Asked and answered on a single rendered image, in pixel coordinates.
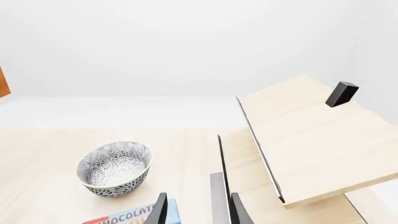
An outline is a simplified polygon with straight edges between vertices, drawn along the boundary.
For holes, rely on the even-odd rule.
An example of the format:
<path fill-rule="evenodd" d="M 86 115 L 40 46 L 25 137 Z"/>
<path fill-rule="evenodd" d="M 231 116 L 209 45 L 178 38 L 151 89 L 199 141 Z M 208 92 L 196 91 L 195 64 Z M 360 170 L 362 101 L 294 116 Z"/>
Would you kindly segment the blue chocolate food box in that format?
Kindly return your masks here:
<path fill-rule="evenodd" d="M 180 215 L 175 199 L 167 199 L 168 209 L 165 224 L 181 224 Z M 111 214 L 82 224 L 144 224 L 155 204 L 144 205 L 123 212 Z"/>

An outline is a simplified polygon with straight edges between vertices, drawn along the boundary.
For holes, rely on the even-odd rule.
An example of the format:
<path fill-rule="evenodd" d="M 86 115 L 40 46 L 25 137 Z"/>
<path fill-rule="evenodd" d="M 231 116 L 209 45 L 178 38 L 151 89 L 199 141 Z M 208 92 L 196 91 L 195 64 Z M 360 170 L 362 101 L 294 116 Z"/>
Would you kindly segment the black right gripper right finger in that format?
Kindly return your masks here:
<path fill-rule="evenodd" d="M 246 211 L 239 194 L 231 194 L 231 223 L 232 224 L 254 224 Z"/>

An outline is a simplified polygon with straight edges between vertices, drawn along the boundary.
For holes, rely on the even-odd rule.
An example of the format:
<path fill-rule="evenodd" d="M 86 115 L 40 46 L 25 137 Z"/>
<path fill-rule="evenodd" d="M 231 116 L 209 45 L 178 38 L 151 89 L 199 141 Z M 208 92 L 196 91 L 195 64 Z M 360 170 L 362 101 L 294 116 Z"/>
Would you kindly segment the pale wooden cabinet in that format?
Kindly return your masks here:
<path fill-rule="evenodd" d="M 398 126 L 301 75 L 237 99 L 282 224 L 398 224 L 372 186 L 398 180 Z"/>

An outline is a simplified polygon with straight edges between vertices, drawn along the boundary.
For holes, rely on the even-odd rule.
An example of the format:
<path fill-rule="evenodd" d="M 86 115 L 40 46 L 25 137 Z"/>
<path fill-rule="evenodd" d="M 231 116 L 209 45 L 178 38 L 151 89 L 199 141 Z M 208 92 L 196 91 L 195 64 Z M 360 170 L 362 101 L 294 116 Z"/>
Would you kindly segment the pale wooden drawer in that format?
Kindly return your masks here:
<path fill-rule="evenodd" d="M 239 194 L 254 224 L 282 224 L 280 201 L 249 128 L 222 133 L 220 139 L 230 199 Z"/>

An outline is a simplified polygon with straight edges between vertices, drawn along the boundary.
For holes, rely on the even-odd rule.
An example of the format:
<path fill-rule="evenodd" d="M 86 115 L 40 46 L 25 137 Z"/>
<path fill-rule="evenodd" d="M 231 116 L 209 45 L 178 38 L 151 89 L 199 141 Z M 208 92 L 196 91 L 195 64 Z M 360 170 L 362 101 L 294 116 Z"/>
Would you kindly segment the small black block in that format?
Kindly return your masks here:
<path fill-rule="evenodd" d="M 345 104 L 352 99 L 358 89 L 359 86 L 354 85 L 353 83 L 339 82 L 326 100 L 325 104 L 330 108 Z"/>

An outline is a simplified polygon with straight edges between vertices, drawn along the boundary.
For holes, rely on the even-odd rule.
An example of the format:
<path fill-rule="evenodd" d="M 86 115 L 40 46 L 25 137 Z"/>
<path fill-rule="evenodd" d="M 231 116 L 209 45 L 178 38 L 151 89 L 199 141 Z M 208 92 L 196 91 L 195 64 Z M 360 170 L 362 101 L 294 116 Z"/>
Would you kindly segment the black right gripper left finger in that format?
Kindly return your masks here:
<path fill-rule="evenodd" d="M 151 213 L 147 217 L 144 224 L 165 224 L 167 219 L 168 199 L 167 194 L 162 192 L 153 207 Z"/>

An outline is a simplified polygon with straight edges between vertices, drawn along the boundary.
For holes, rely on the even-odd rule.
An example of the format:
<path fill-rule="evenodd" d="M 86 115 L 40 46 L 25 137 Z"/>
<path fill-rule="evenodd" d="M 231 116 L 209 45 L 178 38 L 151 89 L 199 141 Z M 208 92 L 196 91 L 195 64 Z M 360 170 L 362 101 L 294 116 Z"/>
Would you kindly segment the orange-brown wooden panel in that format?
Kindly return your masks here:
<path fill-rule="evenodd" d="M 0 67 L 0 98 L 7 96 L 11 93 L 7 80 L 4 76 L 3 70 Z"/>

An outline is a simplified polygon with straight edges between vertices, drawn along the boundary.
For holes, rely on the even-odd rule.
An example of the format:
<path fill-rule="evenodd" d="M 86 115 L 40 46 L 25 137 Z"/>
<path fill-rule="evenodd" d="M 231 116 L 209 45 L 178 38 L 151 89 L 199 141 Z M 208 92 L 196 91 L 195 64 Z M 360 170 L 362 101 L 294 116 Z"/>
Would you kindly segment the black and white patterned bowl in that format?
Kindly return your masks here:
<path fill-rule="evenodd" d="M 100 197 L 121 197 L 140 186 L 152 164 L 150 149 L 136 141 L 103 145 L 84 156 L 76 176 L 90 192 Z"/>

